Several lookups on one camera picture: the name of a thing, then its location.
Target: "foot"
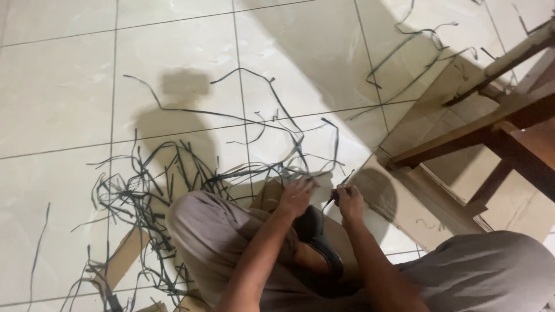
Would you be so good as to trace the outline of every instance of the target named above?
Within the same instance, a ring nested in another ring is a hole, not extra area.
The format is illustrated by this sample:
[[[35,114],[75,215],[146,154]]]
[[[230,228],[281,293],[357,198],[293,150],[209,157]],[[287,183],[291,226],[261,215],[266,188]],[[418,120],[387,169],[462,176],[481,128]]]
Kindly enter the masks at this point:
[[[305,243],[299,242],[297,246],[295,264],[316,274],[327,275],[331,273],[331,268],[324,256]]]

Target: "gray pants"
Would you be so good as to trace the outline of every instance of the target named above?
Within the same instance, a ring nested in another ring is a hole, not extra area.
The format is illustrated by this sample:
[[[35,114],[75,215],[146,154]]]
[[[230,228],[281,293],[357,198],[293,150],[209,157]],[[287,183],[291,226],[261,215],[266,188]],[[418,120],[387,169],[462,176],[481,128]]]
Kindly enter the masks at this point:
[[[268,216],[205,192],[172,204],[166,216],[170,236],[210,306]],[[323,298],[296,279],[290,269],[296,246],[291,230],[264,287],[261,311],[372,311],[363,289]],[[555,258],[539,242],[513,232],[455,236],[399,268],[421,287],[432,312],[538,312],[555,294]]]

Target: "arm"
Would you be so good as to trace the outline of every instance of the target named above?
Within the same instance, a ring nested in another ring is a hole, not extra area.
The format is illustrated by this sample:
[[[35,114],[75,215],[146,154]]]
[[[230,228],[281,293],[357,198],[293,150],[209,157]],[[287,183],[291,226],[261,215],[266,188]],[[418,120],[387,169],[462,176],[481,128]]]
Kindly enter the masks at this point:
[[[356,187],[338,185],[339,209],[359,263],[364,288],[377,311],[430,312],[415,286],[389,262],[362,222],[364,200]]]
[[[260,297],[278,258],[279,251],[293,220],[309,206],[314,193],[313,180],[294,180],[285,189],[280,204],[256,232],[243,252],[225,288],[216,312],[259,311]]]

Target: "hand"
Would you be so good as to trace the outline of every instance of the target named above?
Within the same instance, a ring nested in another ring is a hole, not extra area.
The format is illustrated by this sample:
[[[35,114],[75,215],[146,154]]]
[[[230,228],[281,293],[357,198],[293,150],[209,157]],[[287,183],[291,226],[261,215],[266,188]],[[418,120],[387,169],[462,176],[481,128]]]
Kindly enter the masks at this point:
[[[362,198],[359,189],[357,189],[357,187],[343,187],[338,185],[336,191],[339,195],[339,200],[335,201],[335,205],[339,207],[339,211],[343,216],[341,224],[345,227],[355,222],[361,222],[362,211],[364,209],[364,198]]]
[[[310,205],[310,198],[316,187],[314,179],[306,176],[291,181],[281,195],[276,211],[290,213],[295,218],[302,216]]]

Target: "black slipper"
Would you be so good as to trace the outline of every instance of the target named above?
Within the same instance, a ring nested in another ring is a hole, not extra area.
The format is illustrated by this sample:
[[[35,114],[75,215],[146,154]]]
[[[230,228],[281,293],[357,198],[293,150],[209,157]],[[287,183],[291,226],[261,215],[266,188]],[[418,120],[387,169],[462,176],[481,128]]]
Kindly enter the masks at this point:
[[[330,277],[338,279],[343,275],[343,263],[334,251],[324,233],[324,218],[322,212],[310,205],[306,212],[295,219],[293,229],[297,232],[299,241],[318,251],[331,268]]]

